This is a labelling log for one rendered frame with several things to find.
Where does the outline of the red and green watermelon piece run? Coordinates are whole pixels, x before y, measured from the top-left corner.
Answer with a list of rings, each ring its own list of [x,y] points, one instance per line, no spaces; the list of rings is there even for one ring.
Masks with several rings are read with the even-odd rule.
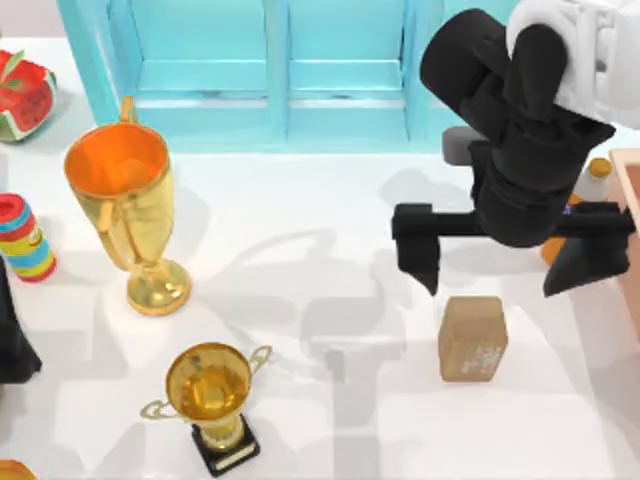
[[[57,94],[54,73],[24,59],[24,51],[0,49],[0,142],[24,140],[41,127]]]

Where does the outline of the light blue rack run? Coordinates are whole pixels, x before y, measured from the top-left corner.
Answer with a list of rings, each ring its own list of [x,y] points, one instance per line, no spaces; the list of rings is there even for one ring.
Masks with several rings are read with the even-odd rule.
[[[125,97],[177,151],[437,148],[420,85],[443,0],[57,0],[97,123]]]

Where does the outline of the shallow salmon-coloured box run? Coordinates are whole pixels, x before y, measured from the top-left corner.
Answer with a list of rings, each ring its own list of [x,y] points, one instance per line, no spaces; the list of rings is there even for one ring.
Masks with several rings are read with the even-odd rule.
[[[609,157],[614,166],[609,198],[629,209],[636,226],[629,239],[630,267],[619,283],[640,337],[640,148],[613,149]]]

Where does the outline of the small gold trophy black base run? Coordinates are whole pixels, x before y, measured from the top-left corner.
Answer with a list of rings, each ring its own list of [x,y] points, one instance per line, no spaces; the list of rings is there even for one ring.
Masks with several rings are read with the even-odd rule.
[[[223,343],[194,345],[168,369],[167,399],[149,402],[140,416],[147,420],[180,418],[190,424],[201,458],[217,478],[260,454],[242,409],[254,375],[271,354],[269,345],[257,347],[248,357]]]

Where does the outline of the grey rounded box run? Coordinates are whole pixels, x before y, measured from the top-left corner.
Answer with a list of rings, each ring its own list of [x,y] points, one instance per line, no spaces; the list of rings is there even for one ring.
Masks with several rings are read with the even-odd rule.
[[[485,137],[468,126],[451,127],[442,133],[442,154],[446,163],[453,166],[470,166],[472,157],[469,146]]]

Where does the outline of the red blue yellow striped can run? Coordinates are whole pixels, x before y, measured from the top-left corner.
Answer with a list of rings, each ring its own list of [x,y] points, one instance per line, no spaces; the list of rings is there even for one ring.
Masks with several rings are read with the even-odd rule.
[[[56,257],[28,202],[15,193],[0,194],[0,253],[25,282],[43,281],[56,267]]]

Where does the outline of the large gold trophy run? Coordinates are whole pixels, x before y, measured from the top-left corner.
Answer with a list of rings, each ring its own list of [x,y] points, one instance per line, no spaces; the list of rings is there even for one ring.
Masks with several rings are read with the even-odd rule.
[[[167,144],[137,122],[134,99],[122,99],[119,121],[78,139],[64,173],[104,250],[129,274],[128,303],[164,316],[188,300],[192,281],[163,257],[174,226],[174,188]]]

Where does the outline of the white and orange bottle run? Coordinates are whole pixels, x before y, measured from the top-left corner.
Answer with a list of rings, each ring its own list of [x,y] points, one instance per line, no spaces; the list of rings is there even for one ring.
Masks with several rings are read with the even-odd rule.
[[[605,201],[609,192],[609,177],[612,171],[612,163],[607,158],[592,158],[576,182],[564,213],[570,214],[574,207],[582,202]],[[565,242],[564,237],[550,237],[541,247],[541,258],[547,266],[554,263]]]

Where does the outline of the flat orange rounded object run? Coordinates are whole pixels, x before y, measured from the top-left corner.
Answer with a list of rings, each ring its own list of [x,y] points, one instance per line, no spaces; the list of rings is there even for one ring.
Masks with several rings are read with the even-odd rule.
[[[22,462],[0,459],[0,480],[38,480],[38,478]]]

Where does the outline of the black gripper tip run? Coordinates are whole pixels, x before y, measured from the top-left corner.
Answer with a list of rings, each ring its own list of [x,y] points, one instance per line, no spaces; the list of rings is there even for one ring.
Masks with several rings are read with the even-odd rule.
[[[5,263],[0,257],[0,385],[24,384],[41,368],[42,361],[18,321]]]

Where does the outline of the brown cardboard box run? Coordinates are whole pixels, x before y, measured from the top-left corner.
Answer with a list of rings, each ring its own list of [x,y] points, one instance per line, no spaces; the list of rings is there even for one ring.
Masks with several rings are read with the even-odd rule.
[[[488,382],[508,345],[497,296],[451,296],[438,335],[440,375],[447,382]]]

